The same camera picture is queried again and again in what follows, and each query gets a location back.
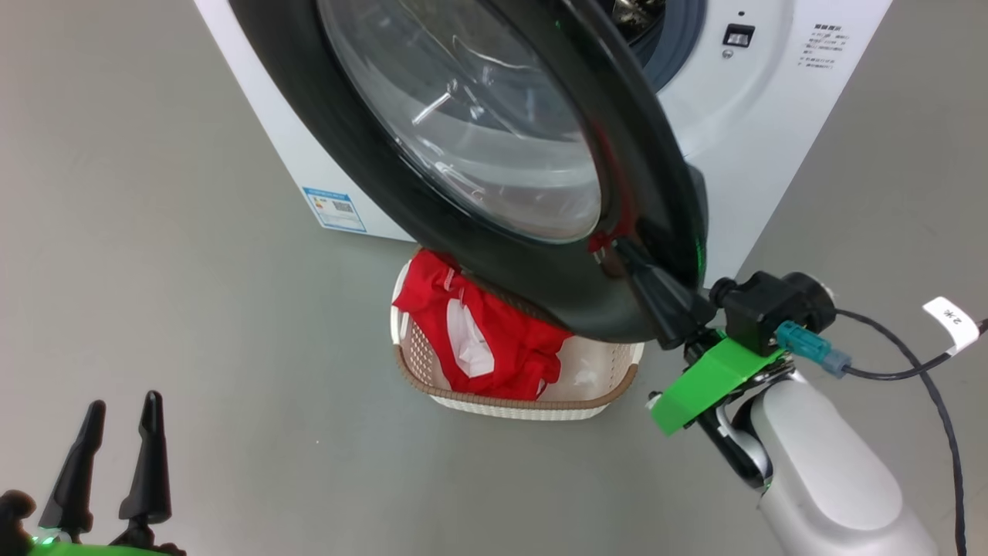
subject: white plastic basket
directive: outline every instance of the white plastic basket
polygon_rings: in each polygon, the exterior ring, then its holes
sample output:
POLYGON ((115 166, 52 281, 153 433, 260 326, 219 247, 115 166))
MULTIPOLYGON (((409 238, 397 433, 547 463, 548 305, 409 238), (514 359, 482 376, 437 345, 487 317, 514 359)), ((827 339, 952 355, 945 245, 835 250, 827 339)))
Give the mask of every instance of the white plastic basket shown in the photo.
MULTIPOLYGON (((405 264, 394 285, 393 302, 405 283, 405 264)), ((562 344, 559 381, 535 402, 500 400, 454 392, 436 352, 406 313, 391 307, 391 342, 402 374, 420 392, 454 410, 491 417, 577 420, 602 412, 627 390, 638 370, 643 343, 604 343, 570 337, 562 344)))

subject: red clothing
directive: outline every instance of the red clothing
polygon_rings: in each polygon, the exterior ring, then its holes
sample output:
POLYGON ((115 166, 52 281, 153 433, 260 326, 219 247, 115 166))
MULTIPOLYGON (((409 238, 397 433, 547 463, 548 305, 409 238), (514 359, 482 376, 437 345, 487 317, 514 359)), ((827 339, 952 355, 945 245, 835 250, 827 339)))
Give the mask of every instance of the red clothing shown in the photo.
POLYGON ((481 290, 430 251, 419 251, 412 259, 394 306, 408 313, 425 334, 456 392, 535 400, 545 385, 559 380, 556 353, 572 334, 481 290), (459 299, 469 309, 483 333, 494 356, 493 372, 471 378, 456 364, 447 325, 451 299, 459 299))

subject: white fabric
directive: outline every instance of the white fabric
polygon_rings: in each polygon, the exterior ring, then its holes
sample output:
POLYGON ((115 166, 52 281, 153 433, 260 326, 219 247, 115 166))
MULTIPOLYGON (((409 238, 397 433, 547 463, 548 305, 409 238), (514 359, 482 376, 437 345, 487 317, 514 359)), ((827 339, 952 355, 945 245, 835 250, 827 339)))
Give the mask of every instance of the white fabric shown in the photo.
POLYGON ((470 314, 470 308, 457 299, 446 305, 446 327, 456 365, 470 378, 494 372, 494 354, 484 334, 470 314))

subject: blue label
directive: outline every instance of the blue label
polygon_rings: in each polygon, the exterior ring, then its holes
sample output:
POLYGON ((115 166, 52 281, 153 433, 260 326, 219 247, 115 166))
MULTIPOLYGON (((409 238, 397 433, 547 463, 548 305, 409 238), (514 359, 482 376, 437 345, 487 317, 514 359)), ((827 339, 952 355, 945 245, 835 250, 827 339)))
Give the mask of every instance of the blue label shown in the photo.
POLYGON ((367 233, 349 195, 308 187, 303 187, 302 191, 323 228, 367 233))

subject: blue connector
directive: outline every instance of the blue connector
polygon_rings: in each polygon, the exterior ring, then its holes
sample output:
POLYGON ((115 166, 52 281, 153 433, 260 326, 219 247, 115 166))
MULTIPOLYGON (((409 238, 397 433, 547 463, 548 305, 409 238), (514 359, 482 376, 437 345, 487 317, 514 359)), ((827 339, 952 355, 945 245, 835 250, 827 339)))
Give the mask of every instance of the blue connector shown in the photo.
POLYGON ((851 364, 850 355, 834 349, 829 341, 793 321, 786 321, 776 329, 776 340, 780 348, 814 361, 837 378, 843 377, 844 367, 851 364))

